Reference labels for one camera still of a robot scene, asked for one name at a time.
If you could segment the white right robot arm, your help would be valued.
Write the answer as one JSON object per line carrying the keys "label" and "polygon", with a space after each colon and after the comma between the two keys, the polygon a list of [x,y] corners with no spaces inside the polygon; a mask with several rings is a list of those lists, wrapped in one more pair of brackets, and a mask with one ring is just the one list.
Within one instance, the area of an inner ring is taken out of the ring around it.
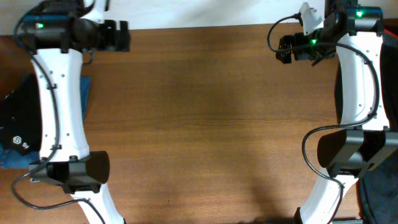
{"label": "white right robot arm", "polygon": [[338,38],[296,33],[283,36],[274,50],[283,63],[322,60],[333,53],[340,63],[340,120],[309,131],[302,140],[303,158],[318,177],[296,211],[296,223],[334,223],[347,191],[397,150],[397,131],[383,98],[382,44],[374,32]]}

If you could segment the dark green polo shirt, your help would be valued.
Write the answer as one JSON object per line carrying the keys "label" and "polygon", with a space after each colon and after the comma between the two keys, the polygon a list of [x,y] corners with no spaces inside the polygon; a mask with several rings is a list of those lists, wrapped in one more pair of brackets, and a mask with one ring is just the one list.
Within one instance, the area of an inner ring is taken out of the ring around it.
{"label": "dark green polo shirt", "polygon": [[1,144],[25,156],[40,149],[42,123],[37,79],[24,77],[19,88],[1,100]]}

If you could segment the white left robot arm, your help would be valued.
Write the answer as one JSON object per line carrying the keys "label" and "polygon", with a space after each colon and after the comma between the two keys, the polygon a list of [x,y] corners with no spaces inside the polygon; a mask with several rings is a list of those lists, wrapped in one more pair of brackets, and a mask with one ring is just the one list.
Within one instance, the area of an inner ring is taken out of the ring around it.
{"label": "white left robot arm", "polygon": [[81,68],[89,51],[127,52],[126,21],[29,16],[22,27],[38,81],[42,140],[30,176],[60,187],[90,223],[124,223],[108,187],[110,160],[92,151],[83,128]]}

